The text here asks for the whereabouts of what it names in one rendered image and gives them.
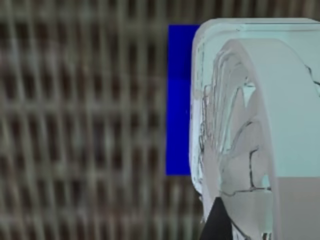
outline wicker background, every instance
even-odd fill
[[[0,240],[197,240],[165,176],[167,25],[317,0],[1,0]]]

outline white plastic object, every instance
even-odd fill
[[[221,197],[243,239],[319,239],[320,22],[209,20],[191,74],[189,164],[204,219]]]

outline woven surface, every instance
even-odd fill
[[[0,239],[198,239],[190,177],[165,176],[167,25],[319,14],[316,0],[0,1]]]

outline blue rectangle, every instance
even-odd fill
[[[167,175],[190,175],[189,122],[192,43],[200,25],[169,25],[166,102]]]

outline black object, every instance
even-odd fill
[[[199,240],[233,240],[231,219],[221,197],[216,197]]]

